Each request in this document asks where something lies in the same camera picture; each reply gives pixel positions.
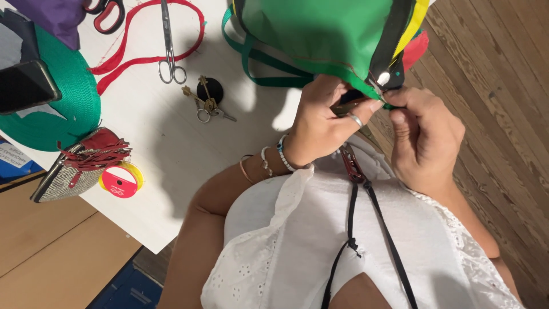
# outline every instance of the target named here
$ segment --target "smartphone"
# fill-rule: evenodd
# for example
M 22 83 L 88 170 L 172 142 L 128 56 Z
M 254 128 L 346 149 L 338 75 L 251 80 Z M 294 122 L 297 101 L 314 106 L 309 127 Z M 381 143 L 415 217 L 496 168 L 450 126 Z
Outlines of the smartphone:
M 61 99 L 61 92 L 41 60 L 0 70 L 0 115 Z

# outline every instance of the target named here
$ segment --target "purple fabric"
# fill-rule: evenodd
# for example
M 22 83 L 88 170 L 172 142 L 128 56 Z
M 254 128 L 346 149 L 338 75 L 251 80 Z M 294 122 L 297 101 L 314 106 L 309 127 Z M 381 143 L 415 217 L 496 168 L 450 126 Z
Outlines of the purple fabric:
M 7 0 L 72 50 L 79 48 L 78 24 L 86 11 L 84 0 Z

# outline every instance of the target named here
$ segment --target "table surface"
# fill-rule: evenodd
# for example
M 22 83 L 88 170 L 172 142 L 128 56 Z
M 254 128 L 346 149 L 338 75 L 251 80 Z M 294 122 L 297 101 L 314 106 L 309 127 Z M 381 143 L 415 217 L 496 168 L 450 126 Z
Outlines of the table surface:
M 140 3 L 125 0 L 126 12 Z M 101 96 L 101 126 L 130 142 L 131 162 L 143 172 L 144 185 L 127 199 L 117 198 L 99 185 L 81 195 L 154 253 L 177 236 L 188 202 L 202 183 L 238 162 L 242 155 L 275 144 L 281 132 L 291 127 L 301 94 L 297 89 L 258 87 L 244 74 L 240 54 L 230 48 L 221 33 L 227 0 L 194 0 L 193 4 L 207 22 L 204 41 L 197 52 L 177 64 L 187 70 L 186 85 L 193 90 L 200 75 L 217 79 L 225 91 L 220 107 L 238 121 L 213 117 L 209 123 L 198 122 L 195 103 L 183 95 L 181 85 L 164 84 L 156 63 L 134 65 Z M 0 8 L 6 7 L 11 6 L 0 0 Z M 198 16 L 179 4 L 170 4 L 169 10 L 174 50 L 181 54 L 198 37 Z M 90 67 L 108 59 L 124 33 L 121 27 L 114 34 L 102 35 L 93 27 L 94 18 L 87 15 L 78 28 L 80 52 Z M 160 5 L 139 11 L 130 26 L 123 62 L 165 54 L 160 20 Z M 227 31 L 243 42 L 239 26 L 229 24 Z M 289 61 L 269 47 L 261 49 Z M 255 76 L 284 76 L 254 62 L 250 70 Z M 1 131 L 0 135 L 45 169 L 59 155 L 25 147 Z

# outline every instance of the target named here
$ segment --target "snakeskin clutch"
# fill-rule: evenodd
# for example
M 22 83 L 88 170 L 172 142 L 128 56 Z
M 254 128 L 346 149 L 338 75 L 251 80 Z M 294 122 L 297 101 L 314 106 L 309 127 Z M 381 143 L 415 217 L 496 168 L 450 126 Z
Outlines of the snakeskin clutch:
M 35 203 L 80 195 L 93 187 L 101 173 L 130 155 L 129 143 L 107 128 L 98 128 L 61 154 L 32 194 Z

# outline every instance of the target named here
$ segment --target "green fabric bag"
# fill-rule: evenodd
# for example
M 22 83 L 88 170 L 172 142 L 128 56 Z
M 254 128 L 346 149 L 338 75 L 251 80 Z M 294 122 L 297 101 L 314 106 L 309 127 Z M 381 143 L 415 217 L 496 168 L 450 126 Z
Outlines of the green fabric bag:
M 379 100 L 373 84 L 384 91 L 404 82 L 403 50 L 428 6 L 429 0 L 233 0 L 222 31 L 242 54 L 245 73 L 260 86 L 301 88 L 313 73 L 324 73 Z M 225 32 L 233 15 L 247 33 L 244 44 Z M 254 49 L 256 41 L 283 51 L 300 69 Z M 249 58 L 298 77 L 254 78 Z

